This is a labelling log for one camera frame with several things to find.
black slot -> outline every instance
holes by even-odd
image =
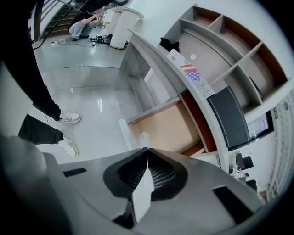
[[[87,170],[85,168],[78,168],[78,169],[75,169],[75,170],[64,171],[63,174],[64,174],[65,177],[70,177],[70,176],[73,176],[73,175],[84,173],[86,171]]]
[[[213,192],[225,206],[236,224],[242,223],[252,215],[252,212],[226,186],[213,189]]]

cable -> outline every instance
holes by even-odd
[[[64,44],[67,44],[67,45],[72,45],[72,44],[75,44],[75,45],[79,45],[79,46],[82,46],[82,47],[92,47],[92,46],[83,46],[83,45],[80,45],[80,44],[77,44],[77,43],[63,43]]]
[[[48,37],[48,35],[52,32],[52,30],[55,28],[55,26],[56,26],[61,20],[63,20],[63,18],[64,18],[65,16],[68,15],[68,13],[71,11],[71,9],[72,9],[72,7],[71,7],[71,8],[65,13],[65,15],[64,15],[63,17],[61,17],[61,19],[60,19],[59,21],[57,21],[57,23],[52,27],[52,29],[50,29],[49,33],[45,36],[45,38],[43,39],[42,43],[41,43],[39,46],[37,46],[36,48],[33,48],[33,50],[38,49],[39,47],[41,47],[41,46],[43,45],[43,43],[45,42],[45,40],[46,40],[46,38]]]
[[[47,119],[47,125],[49,125],[48,118],[47,118],[46,114],[44,114],[44,115],[45,115],[45,118]]]

gray pants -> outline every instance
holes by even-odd
[[[92,29],[94,28],[94,23],[90,22],[86,25],[83,25],[81,21],[76,22],[69,28],[69,33],[72,35],[73,38],[79,39],[82,36],[88,36],[91,33]]]

black shirt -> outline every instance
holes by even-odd
[[[87,12],[79,12],[73,19],[73,21],[70,23],[68,30],[70,27],[72,27],[76,22],[79,22],[81,20],[89,19],[92,15]]]

white sneaker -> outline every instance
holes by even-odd
[[[64,140],[59,141],[58,144],[62,148],[64,148],[66,153],[68,155],[70,155],[71,157],[74,157],[74,158],[78,157],[79,152],[78,152],[76,146],[74,146],[74,144],[66,137],[65,134],[63,134],[63,138],[64,138]]]
[[[56,121],[58,124],[64,124],[64,123],[77,123],[79,120],[81,120],[81,116],[74,112],[65,112],[61,110],[60,113],[60,120]]]

